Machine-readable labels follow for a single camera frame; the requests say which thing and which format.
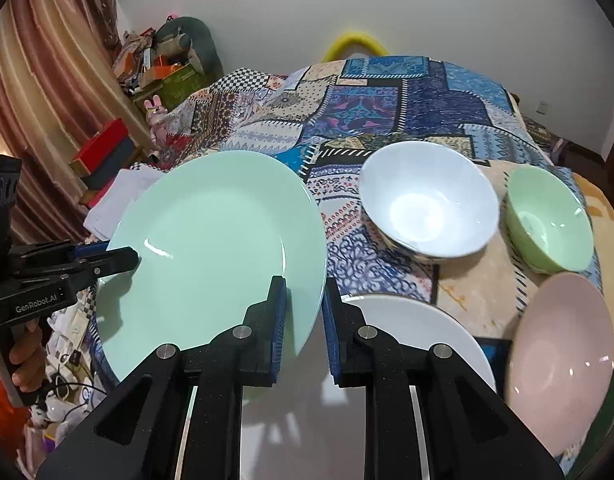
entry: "mint green plate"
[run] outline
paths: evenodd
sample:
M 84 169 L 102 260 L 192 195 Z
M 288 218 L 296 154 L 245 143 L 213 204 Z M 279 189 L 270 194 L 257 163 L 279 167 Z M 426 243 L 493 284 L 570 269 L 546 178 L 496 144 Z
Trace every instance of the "mint green plate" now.
M 594 234 L 584 205 L 549 171 L 521 166 L 509 176 L 505 220 L 535 272 L 580 272 L 589 266 Z
M 132 274 L 100 284 L 103 350 L 123 380 L 156 347 L 209 343 L 287 280 L 283 365 L 301 350 L 321 305 L 327 252 L 303 181 L 261 153 L 206 155 L 164 175 L 118 225 L 109 249 L 130 246 Z

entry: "white cloth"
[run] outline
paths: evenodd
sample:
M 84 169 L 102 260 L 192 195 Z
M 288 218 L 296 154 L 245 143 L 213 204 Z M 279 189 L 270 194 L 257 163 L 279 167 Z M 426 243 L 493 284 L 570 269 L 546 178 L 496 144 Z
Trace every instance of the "white cloth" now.
M 141 166 L 139 170 L 120 170 L 114 183 L 87 214 L 85 229 L 99 240 L 110 240 L 130 203 L 138 200 L 164 173 Z

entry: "curtain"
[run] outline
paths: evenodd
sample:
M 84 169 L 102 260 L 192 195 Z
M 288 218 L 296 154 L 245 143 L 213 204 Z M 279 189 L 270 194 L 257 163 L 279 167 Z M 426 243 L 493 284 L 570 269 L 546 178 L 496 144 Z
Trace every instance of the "curtain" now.
M 82 240 L 85 187 L 68 166 L 120 117 L 149 146 L 111 72 L 115 0 L 8 0 L 0 12 L 0 153 L 23 161 L 12 232 L 19 242 Z

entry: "hand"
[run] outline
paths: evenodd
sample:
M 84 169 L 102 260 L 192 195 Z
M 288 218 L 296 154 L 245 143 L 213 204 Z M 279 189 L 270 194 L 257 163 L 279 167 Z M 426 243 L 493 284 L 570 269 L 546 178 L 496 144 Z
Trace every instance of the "hand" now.
M 20 367 L 12 374 L 12 381 L 22 392 L 39 389 L 45 378 L 45 349 L 41 343 L 43 331 L 38 319 L 25 323 L 25 332 L 10 351 L 10 361 Z

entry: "bowl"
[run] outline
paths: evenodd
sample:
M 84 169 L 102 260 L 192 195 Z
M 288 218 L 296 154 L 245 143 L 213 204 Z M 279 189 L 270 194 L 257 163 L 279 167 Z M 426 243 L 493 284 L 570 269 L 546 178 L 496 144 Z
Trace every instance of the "bowl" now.
M 425 256 L 424 254 L 415 253 L 404 245 L 399 244 L 396 240 L 392 240 L 385 233 L 383 233 L 380 229 L 377 229 L 378 234 L 381 236 L 385 246 L 389 251 L 393 253 L 404 254 L 405 256 L 409 256 L 417 262 L 427 265 L 438 265 L 447 261 L 447 258 L 433 258 L 431 256 Z
M 594 235 L 584 206 L 549 171 L 523 166 L 511 174 L 505 220 L 511 241 L 535 272 L 580 272 L 589 266 Z
M 498 197 L 478 167 L 440 144 L 409 140 L 373 153 L 358 178 L 369 218 L 413 254 L 458 258 L 498 228 Z
M 520 320 L 511 349 L 505 400 L 553 455 L 580 441 L 612 378 L 612 318 L 588 279 L 562 272 L 547 279 Z

